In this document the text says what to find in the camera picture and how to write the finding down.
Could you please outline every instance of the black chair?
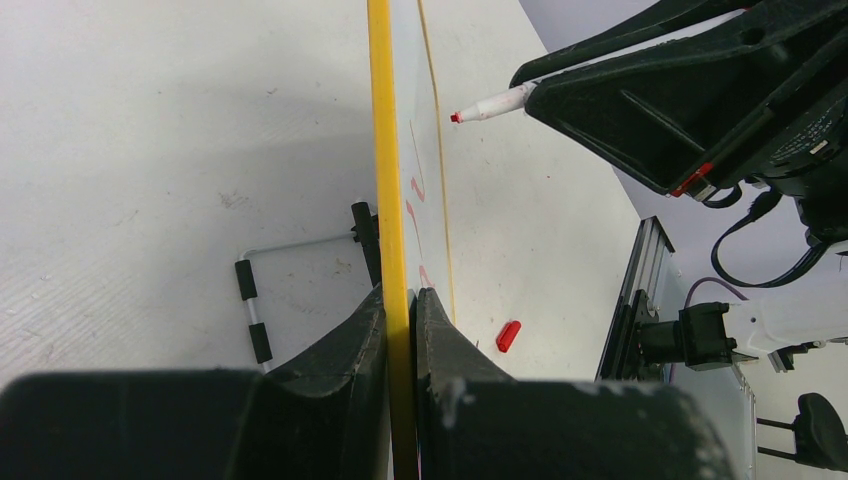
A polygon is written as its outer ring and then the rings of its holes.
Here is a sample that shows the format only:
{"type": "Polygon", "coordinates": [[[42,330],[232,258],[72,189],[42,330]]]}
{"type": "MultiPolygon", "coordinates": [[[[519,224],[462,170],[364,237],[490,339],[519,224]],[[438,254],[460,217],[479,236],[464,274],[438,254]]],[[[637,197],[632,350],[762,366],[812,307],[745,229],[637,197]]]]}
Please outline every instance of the black chair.
{"type": "Polygon", "coordinates": [[[764,447],[757,451],[801,465],[848,472],[848,436],[833,405],[818,393],[807,393],[798,397],[798,409],[801,413],[791,424],[757,419],[760,425],[795,432],[795,454],[764,447]]]}

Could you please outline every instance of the yellow edge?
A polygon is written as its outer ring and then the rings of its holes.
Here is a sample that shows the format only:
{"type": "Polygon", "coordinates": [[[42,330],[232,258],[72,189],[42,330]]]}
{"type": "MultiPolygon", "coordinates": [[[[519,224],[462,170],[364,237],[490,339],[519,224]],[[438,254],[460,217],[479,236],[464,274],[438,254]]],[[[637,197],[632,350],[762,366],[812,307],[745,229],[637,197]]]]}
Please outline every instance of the yellow edge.
{"type": "Polygon", "coordinates": [[[412,394],[412,357],[406,298],[403,210],[390,21],[389,0],[368,0],[371,101],[377,159],[377,205],[380,211],[380,257],[383,264],[383,304],[388,333],[392,457],[395,478],[406,480],[418,478],[418,448],[412,394]]]}
{"type": "Polygon", "coordinates": [[[427,21],[424,18],[424,5],[418,0],[418,15],[421,17],[421,31],[424,33],[424,48],[427,50],[427,64],[430,66],[430,82],[433,83],[433,100],[436,104],[436,135],[439,140],[439,173],[442,176],[442,208],[445,217],[445,245],[448,254],[448,283],[451,291],[451,322],[456,325],[456,296],[453,289],[453,258],[450,254],[450,222],[448,222],[448,187],[445,183],[445,153],[442,149],[442,111],[439,109],[439,90],[436,87],[436,71],[433,70],[433,57],[430,55],[430,37],[427,36],[427,21]]]}

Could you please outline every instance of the white marker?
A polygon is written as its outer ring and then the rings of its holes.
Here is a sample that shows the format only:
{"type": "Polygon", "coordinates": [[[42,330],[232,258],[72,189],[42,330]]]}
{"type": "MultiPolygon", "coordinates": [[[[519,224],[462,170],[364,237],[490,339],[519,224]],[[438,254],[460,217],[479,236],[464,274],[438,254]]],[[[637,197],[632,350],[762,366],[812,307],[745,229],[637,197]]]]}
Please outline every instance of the white marker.
{"type": "Polygon", "coordinates": [[[493,97],[480,100],[479,102],[475,103],[474,105],[471,105],[468,108],[455,112],[453,115],[451,115],[451,122],[463,123],[486,120],[492,117],[497,117],[498,115],[503,115],[504,113],[511,112],[513,110],[518,110],[519,108],[524,107],[524,104],[527,103],[527,99],[530,98],[530,94],[533,93],[533,90],[536,88],[537,85],[539,85],[539,82],[546,78],[550,78],[554,75],[559,75],[560,73],[568,72],[570,70],[575,70],[588,65],[592,65],[593,63],[603,62],[605,60],[610,60],[612,58],[621,57],[623,55],[628,55],[634,52],[638,52],[640,50],[645,50],[646,48],[655,47],[657,45],[670,42],[672,40],[682,40],[684,38],[694,37],[708,30],[712,30],[713,28],[721,25],[722,23],[732,20],[733,18],[742,15],[743,13],[745,13],[744,9],[734,10],[732,12],[713,17],[709,20],[704,20],[701,23],[696,23],[695,25],[690,25],[686,28],[667,33],[660,37],[653,38],[642,43],[637,43],[636,45],[623,48],[621,50],[608,53],[606,55],[602,55],[591,60],[587,60],[583,63],[578,63],[577,65],[572,65],[570,67],[563,68],[562,70],[557,70],[556,72],[543,75],[533,80],[529,80],[517,87],[510,88],[509,90],[499,93],[493,97]]]}

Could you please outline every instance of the black foam grip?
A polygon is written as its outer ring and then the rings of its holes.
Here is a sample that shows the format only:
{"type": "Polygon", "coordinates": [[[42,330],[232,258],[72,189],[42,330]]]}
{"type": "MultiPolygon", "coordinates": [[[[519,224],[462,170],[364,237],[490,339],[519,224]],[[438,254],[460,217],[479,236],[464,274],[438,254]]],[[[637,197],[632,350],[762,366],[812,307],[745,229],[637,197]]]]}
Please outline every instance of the black foam grip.
{"type": "Polygon", "coordinates": [[[250,341],[253,342],[253,353],[256,355],[256,363],[265,363],[274,358],[271,355],[271,343],[268,341],[268,331],[264,323],[257,323],[250,327],[250,341]]]}
{"type": "Polygon", "coordinates": [[[256,298],[256,282],[253,281],[253,269],[250,268],[250,260],[239,260],[236,262],[236,278],[239,282],[241,299],[256,298]]]}

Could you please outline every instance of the red object on table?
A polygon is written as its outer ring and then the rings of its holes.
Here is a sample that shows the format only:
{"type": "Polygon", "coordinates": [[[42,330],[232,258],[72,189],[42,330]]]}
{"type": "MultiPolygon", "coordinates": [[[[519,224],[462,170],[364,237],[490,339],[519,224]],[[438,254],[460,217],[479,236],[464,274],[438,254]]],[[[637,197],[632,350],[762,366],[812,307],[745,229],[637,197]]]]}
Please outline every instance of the red object on table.
{"type": "Polygon", "coordinates": [[[521,322],[518,320],[507,322],[507,324],[504,325],[503,330],[501,330],[501,334],[498,335],[498,339],[496,341],[498,344],[498,350],[506,353],[512,345],[512,341],[515,340],[515,336],[518,335],[519,330],[521,330],[521,322]]]}

